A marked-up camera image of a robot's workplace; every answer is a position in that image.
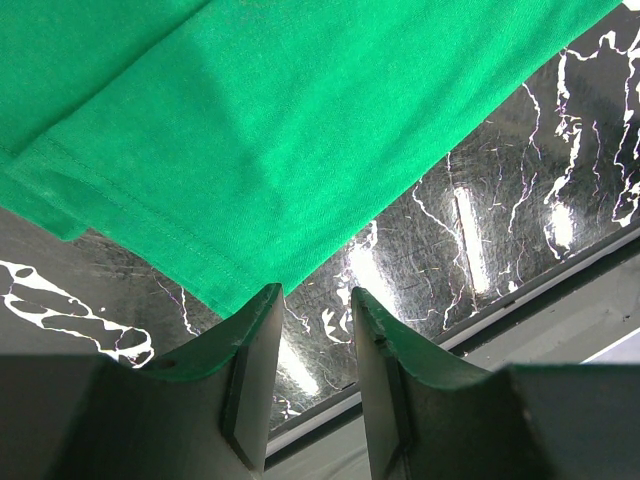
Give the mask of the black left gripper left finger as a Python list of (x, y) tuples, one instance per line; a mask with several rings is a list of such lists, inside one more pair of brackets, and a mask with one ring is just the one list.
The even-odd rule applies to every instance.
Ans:
[(5, 479), (258, 479), (283, 291), (144, 367), (103, 355), (1, 359)]

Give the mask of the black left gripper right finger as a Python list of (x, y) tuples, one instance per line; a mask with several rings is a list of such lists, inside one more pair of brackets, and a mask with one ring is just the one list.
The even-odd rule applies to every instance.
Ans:
[(367, 290), (351, 295), (375, 479), (635, 479), (635, 365), (509, 365), (440, 348)]

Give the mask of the green t-shirt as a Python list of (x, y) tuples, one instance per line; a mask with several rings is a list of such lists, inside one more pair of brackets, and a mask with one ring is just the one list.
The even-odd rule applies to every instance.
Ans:
[(1, 204), (221, 316), (298, 286), (612, 1), (5, 1)]

